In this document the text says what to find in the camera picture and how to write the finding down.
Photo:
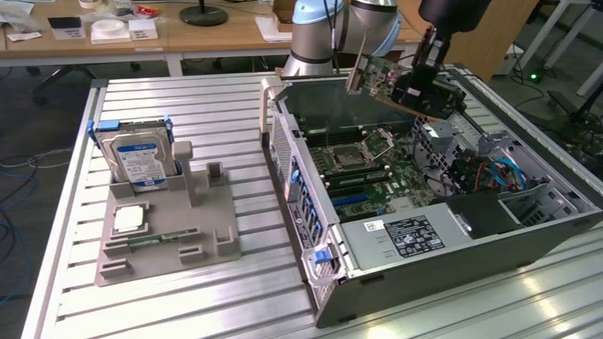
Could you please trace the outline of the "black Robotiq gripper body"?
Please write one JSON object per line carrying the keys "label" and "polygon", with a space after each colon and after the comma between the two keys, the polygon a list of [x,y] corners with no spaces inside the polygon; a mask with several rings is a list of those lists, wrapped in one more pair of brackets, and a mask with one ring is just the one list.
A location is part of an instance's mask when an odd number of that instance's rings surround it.
{"label": "black Robotiq gripper body", "polygon": [[437,39],[450,42],[458,32],[477,29],[490,0],[422,0],[419,16],[437,29]]}

